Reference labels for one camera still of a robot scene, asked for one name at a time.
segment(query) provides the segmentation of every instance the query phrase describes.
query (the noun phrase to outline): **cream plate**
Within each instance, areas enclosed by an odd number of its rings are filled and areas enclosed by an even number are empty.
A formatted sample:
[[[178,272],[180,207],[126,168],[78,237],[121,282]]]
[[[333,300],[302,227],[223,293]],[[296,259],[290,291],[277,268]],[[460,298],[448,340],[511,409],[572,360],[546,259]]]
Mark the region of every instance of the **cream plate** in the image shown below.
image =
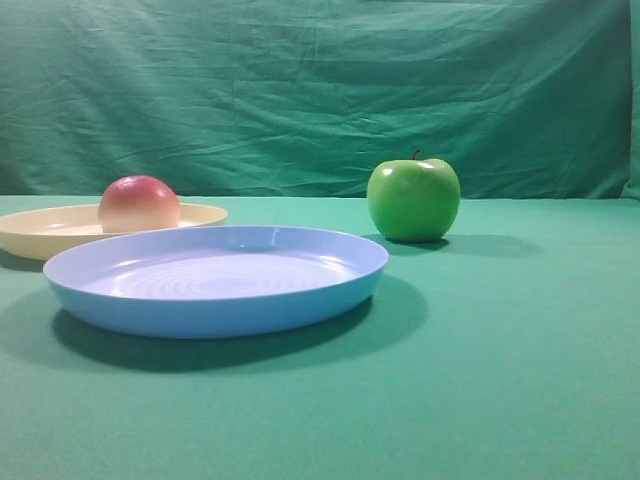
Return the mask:
[[[222,225],[224,208],[192,203],[180,204],[179,227]],[[0,246],[19,257],[48,260],[84,243],[127,233],[102,233],[98,204],[43,208],[0,217]]]

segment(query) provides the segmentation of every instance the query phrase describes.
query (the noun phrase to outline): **apple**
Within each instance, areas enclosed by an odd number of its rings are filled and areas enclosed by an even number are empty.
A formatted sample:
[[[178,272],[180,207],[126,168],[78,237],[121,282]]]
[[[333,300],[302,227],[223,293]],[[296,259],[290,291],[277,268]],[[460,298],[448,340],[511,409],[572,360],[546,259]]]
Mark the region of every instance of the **apple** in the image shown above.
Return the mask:
[[[367,184],[369,212],[378,231],[403,243],[440,240],[460,205],[460,182],[444,160],[390,160],[378,165]]]
[[[104,191],[98,221],[104,233],[174,228],[180,221],[180,200],[157,178],[123,177]]]

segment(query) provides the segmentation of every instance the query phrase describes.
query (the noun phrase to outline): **plate rim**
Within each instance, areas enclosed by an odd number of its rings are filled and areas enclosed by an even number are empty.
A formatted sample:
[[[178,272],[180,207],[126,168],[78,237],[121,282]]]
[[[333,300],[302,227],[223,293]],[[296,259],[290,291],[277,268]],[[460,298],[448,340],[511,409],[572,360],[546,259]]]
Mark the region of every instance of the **plate rim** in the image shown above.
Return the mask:
[[[291,292],[280,292],[280,293],[267,293],[267,294],[259,294],[259,295],[251,295],[251,296],[246,296],[246,297],[222,297],[222,298],[197,298],[197,299],[190,299],[190,298],[139,298],[139,297],[129,297],[129,296],[115,296],[115,295],[109,295],[106,293],[95,293],[95,292],[88,292],[86,290],[83,289],[79,289],[79,288],[75,288],[69,285],[66,285],[64,283],[55,281],[53,278],[51,278],[51,275],[49,273],[47,273],[47,270],[50,270],[52,268],[52,265],[54,264],[54,262],[60,261],[60,257],[63,257],[65,255],[69,255],[69,254],[73,254],[76,253],[79,249],[83,249],[85,247],[90,247],[92,245],[96,245],[96,244],[102,244],[104,242],[113,242],[113,241],[128,241],[127,240],[123,240],[122,236],[118,236],[118,237],[111,237],[111,238],[105,238],[105,239],[101,239],[101,240],[96,240],[94,242],[91,243],[86,243],[86,244],[82,244],[79,245],[77,247],[73,247],[70,248],[68,250],[65,250],[63,252],[60,252],[56,255],[54,255],[53,257],[51,257],[49,260],[47,260],[44,265],[42,266],[42,274],[45,276],[45,278],[47,279],[47,281],[53,285],[55,285],[58,288],[63,288],[66,289],[68,291],[77,293],[77,294],[82,294],[82,295],[89,295],[89,296],[93,296],[93,297],[98,297],[98,298],[103,298],[103,299],[114,299],[120,302],[141,302],[141,303],[210,303],[210,302],[215,302],[215,303],[221,303],[221,302],[246,302],[246,301],[250,301],[250,300],[259,300],[259,299],[264,299],[264,298],[277,298],[277,297],[282,297],[282,296],[288,296],[288,295],[299,295],[299,294],[303,294],[303,293],[308,293],[308,292],[317,292],[317,291],[321,291],[321,290],[326,290],[326,289],[330,289],[330,288],[336,288],[339,287],[341,285],[345,285],[351,282],[355,282],[358,280],[362,280],[366,277],[369,277],[371,275],[374,275],[376,273],[381,273],[382,270],[386,267],[386,265],[389,262],[389,259],[391,258],[391,254],[389,253],[389,251],[380,243],[371,240],[370,238],[366,238],[363,237],[361,235],[357,235],[357,234],[353,234],[353,233],[349,233],[349,232],[345,232],[345,231],[341,231],[341,230],[332,230],[332,229],[328,229],[328,228],[319,228],[319,227],[305,227],[305,226],[299,226],[299,225],[284,225],[284,224],[239,224],[239,225],[209,225],[209,226],[204,226],[204,227],[197,227],[198,229],[233,229],[233,228],[285,228],[285,229],[298,229],[298,230],[307,230],[307,231],[316,231],[316,232],[323,232],[323,233],[331,233],[331,234],[338,234],[338,235],[343,235],[343,236],[347,236],[347,237],[351,237],[351,238],[355,238],[358,239],[359,241],[362,241],[364,243],[369,243],[371,245],[374,245],[375,248],[379,249],[379,251],[382,254],[382,260],[379,262],[379,264],[377,264],[374,268],[370,268],[368,269],[368,271],[366,273],[363,274],[359,274],[358,276],[356,276],[355,278],[351,278],[349,280],[346,281],[341,281],[338,283],[334,283],[331,285],[324,285],[322,287],[311,287],[311,288],[305,288],[305,289],[301,289],[301,290],[294,290]],[[178,230],[183,230],[183,228],[166,228],[166,229],[162,229],[162,230],[151,230],[151,231],[143,231],[143,232],[139,232],[139,233],[134,233],[132,234],[133,236],[137,237],[140,235],[158,235],[158,234],[164,234],[163,232],[171,232],[171,231],[178,231]]]

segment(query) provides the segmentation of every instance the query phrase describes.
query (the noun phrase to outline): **red apple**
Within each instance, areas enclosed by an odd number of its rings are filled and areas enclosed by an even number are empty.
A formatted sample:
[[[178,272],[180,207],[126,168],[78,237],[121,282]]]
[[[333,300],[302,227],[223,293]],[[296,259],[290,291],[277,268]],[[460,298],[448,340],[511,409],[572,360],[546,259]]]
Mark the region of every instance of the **red apple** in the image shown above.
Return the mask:
[[[123,177],[104,191],[98,221],[104,233],[174,228],[180,221],[180,200],[157,178]]]

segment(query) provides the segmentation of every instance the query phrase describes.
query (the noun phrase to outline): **plastic plate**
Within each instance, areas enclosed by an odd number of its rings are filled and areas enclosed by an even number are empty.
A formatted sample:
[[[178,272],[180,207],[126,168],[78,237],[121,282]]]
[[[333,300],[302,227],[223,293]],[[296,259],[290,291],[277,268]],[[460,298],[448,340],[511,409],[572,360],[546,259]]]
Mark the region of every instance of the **plastic plate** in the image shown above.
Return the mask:
[[[157,230],[62,252],[44,274],[92,325],[164,338],[224,338],[329,319],[369,298],[388,261],[371,240],[286,226]]]
[[[180,227],[220,225],[227,211],[220,207],[182,203]],[[9,253],[48,260],[78,245],[132,232],[106,234],[98,223],[98,205],[72,205],[12,213],[0,217],[0,245]]]

